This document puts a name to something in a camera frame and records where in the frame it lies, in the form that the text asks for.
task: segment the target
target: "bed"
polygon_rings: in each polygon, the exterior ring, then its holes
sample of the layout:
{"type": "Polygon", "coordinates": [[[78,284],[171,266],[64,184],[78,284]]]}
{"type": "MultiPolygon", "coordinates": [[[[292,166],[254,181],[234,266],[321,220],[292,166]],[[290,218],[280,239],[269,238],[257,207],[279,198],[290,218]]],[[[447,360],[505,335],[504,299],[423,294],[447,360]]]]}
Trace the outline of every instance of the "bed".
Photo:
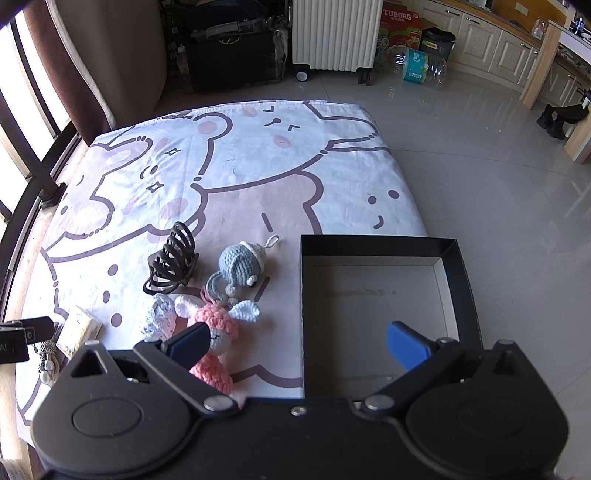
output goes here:
{"type": "MultiPolygon", "coordinates": [[[[175,221],[193,232],[199,295],[222,249],[280,242],[264,278],[241,291],[261,319],[241,325],[224,362],[237,394],[303,395],[301,234],[425,236],[411,193],[367,112],[356,105],[286,100],[218,105],[101,135],[57,207],[35,262],[23,317],[63,322],[78,305],[103,322],[109,349],[141,338],[148,257],[175,221]]],[[[19,435],[49,387],[36,354],[17,365],[19,435]]]]}

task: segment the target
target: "pink crochet sheep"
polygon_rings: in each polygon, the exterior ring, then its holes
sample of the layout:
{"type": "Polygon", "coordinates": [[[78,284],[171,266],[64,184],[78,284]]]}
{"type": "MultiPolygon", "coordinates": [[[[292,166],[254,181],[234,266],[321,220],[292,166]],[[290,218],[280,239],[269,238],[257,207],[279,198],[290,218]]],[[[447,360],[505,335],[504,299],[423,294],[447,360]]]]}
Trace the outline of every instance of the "pink crochet sheep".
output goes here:
{"type": "Polygon", "coordinates": [[[232,393],[232,377],[218,356],[230,348],[232,340],[238,338],[237,320],[256,322],[260,310],[252,300],[242,301],[227,311],[221,305],[213,303],[203,292],[202,299],[206,305],[201,308],[187,296],[181,296],[175,301],[175,306],[182,304],[185,312],[192,311],[187,322],[188,327],[196,322],[205,322],[210,331],[209,352],[191,368],[190,372],[223,394],[229,395],[232,393]]]}

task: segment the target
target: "glossy gray floor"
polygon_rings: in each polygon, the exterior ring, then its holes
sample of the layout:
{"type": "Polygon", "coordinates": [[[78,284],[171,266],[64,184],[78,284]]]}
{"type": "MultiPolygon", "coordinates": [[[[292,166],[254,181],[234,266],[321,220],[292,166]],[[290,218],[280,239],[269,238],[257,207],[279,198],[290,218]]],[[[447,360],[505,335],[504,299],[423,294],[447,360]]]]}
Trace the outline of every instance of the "glossy gray floor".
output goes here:
{"type": "Polygon", "coordinates": [[[450,72],[441,91],[375,76],[315,72],[299,83],[181,96],[164,114],[255,99],[357,103],[376,120],[400,164],[431,236],[457,238],[485,346],[515,339],[570,420],[559,464],[591,479],[591,164],[573,164],[518,94],[450,72]]]}

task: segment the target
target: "blue crochet toy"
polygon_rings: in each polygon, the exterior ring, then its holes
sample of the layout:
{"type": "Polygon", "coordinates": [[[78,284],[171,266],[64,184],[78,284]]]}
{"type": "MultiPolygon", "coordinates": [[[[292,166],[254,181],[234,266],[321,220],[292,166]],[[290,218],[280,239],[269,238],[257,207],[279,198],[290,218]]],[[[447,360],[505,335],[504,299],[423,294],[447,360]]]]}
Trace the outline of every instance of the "blue crochet toy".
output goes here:
{"type": "Polygon", "coordinates": [[[271,248],[277,243],[279,237],[273,235],[263,247],[259,244],[240,242],[237,245],[227,247],[219,258],[219,271],[209,277],[206,290],[209,296],[222,303],[232,304],[236,302],[238,287],[252,287],[265,269],[267,253],[265,249],[271,248]],[[226,294],[221,293],[217,287],[217,280],[223,277],[226,282],[226,294]]]}

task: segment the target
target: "wall outlet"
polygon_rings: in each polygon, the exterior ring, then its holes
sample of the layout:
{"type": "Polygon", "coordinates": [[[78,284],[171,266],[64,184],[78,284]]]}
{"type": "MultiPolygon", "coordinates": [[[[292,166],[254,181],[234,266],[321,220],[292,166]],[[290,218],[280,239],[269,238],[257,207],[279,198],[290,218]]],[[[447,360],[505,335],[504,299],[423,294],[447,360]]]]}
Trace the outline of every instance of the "wall outlet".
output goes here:
{"type": "Polygon", "coordinates": [[[517,10],[521,14],[524,14],[525,16],[527,16],[527,14],[529,13],[529,10],[527,10],[526,7],[521,5],[519,2],[515,4],[515,10],[517,10]]]}

